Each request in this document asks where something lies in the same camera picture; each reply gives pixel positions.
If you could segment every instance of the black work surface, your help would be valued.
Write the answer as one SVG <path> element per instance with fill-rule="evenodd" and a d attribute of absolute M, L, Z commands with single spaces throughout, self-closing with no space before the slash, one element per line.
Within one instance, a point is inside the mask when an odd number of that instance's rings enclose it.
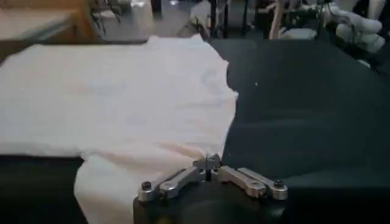
<path fill-rule="evenodd" d="M 239 92 L 224 164 L 282 179 L 292 198 L 390 196 L 384 77 L 326 43 L 212 45 Z"/>

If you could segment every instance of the black table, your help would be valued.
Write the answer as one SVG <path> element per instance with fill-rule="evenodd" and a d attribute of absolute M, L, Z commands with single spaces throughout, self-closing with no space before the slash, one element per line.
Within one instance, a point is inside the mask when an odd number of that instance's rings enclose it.
<path fill-rule="evenodd" d="M 230 62 L 228 84 L 239 92 L 225 164 L 282 179 L 300 211 L 310 214 L 317 211 L 308 205 L 321 201 L 327 208 L 335 197 L 349 203 L 389 198 L 390 94 L 384 77 L 320 42 L 211 45 Z M 19 222 L 83 223 L 73 195 L 81 163 L 0 156 L 1 208 L 7 208 L 0 214 L 29 214 Z M 61 219 L 69 211 L 70 218 Z"/>
<path fill-rule="evenodd" d="M 376 204 L 390 199 L 386 77 L 317 41 L 213 46 L 239 92 L 225 164 L 283 180 L 291 223 L 386 217 Z"/>

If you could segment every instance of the metal bracket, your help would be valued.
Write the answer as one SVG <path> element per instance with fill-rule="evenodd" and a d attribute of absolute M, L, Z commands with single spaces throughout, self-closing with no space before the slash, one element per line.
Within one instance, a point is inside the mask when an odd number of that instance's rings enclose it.
<path fill-rule="evenodd" d="M 191 166 L 190 168 L 179 173 L 176 177 L 169 181 L 165 181 L 160 185 L 160 193 L 164 198 L 170 199 L 178 196 L 179 190 L 188 183 L 200 182 L 206 178 L 206 171 L 198 167 Z"/>
<path fill-rule="evenodd" d="M 220 167 L 216 177 L 218 182 L 230 181 L 234 183 L 244 189 L 245 193 L 251 197 L 260 198 L 266 191 L 266 186 L 263 183 L 253 180 L 228 166 Z"/>
<path fill-rule="evenodd" d="M 170 180 L 183 170 L 176 170 L 167 175 L 163 175 L 159 179 L 149 182 L 145 181 L 142 183 L 141 187 L 138 189 L 138 199 L 139 201 L 152 201 L 157 198 L 158 193 L 160 192 L 160 184 L 167 180 Z"/>
<path fill-rule="evenodd" d="M 211 174 L 211 179 L 220 183 L 232 182 L 245 190 L 250 197 L 270 196 L 274 200 L 286 200 L 288 197 L 288 189 L 281 181 L 272 181 L 247 168 L 235 170 L 220 165 L 221 159 L 218 155 L 207 156 L 194 161 L 193 166 L 187 169 L 172 172 L 153 182 L 143 182 L 138 190 L 138 199 L 152 201 L 160 195 L 167 199 L 174 198 L 187 184 L 205 181 L 207 173 Z"/>
<path fill-rule="evenodd" d="M 262 182 L 267 187 L 267 194 L 273 199 L 286 200 L 288 198 L 288 188 L 281 181 L 272 181 L 247 168 L 239 168 L 238 171 L 247 175 L 248 177 Z"/>

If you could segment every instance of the bolt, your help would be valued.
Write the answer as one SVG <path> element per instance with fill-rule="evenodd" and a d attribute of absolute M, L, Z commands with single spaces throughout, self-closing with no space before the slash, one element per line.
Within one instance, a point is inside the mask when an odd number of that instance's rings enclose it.
<path fill-rule="evenodd" d="M 141 188 L 142 188 L 142 191 L 148 191 L 152 188 L 152 183 L 149 181 L 142 182 Z"/>
<path fill-rule="evenodd" d="M 283 184 L 283 182 L 281 180 L 277 180 L 277 181 L 275 181 L 274 186 L 275 187 L 283 187 L 284 184 Z"/>
<path fill-rule="evenodd" d="M 260 183 L 257 182 L 257 181 L 253 181 L 253 182 L 250 183 L 250 185 L 252 185 L 252 186 L 258 186 L 259 184 L 260 184 Z"/>
<path fill-rule="evenodd" d="M 165 182 L 164 185 L 167 187 L 173 187 L 174 184 L 172 182 Z"/>

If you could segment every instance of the white cloth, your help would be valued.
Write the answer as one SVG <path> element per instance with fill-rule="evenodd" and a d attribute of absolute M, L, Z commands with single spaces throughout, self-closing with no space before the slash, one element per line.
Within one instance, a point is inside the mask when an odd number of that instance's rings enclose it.
<path fill-rule="evenodd" d="M 215 27 L 218 27 L 220 9 L 215 11 Z M 210 36 L 211 27 L 211 3 L 203 0 L 191 8 L 190 20 L 193 24 L 201 25 L 208 36 Z"/>
<path fill-rule="evenodd" d="M 0 67 L 0 154 L 82 156 L 89 224 L 131 223 L 144 180 L 222 155 L 237 93 L 200 36 L 141 46 L 32 46 Z"/>
<path fill-rule="evenodd" d="M 356 13 L 340 10 L 337 5 L 324 8 L 326 21 L 347 18 L 356 30 L 364 33 L 377 33 L 382 29 L 382 23 L 374 19 L 366 19 Z"/>
<path fill-rule="evenodd" d="M 386 42 L 383 37 L 377 34 L 361 32 L 353 33 L 353 30 L 345 24 L 337 25 L 336 35 L 344 41 L 349 43 L 353 42 L 358 47 L 371 53 L 379 51 Z"/>

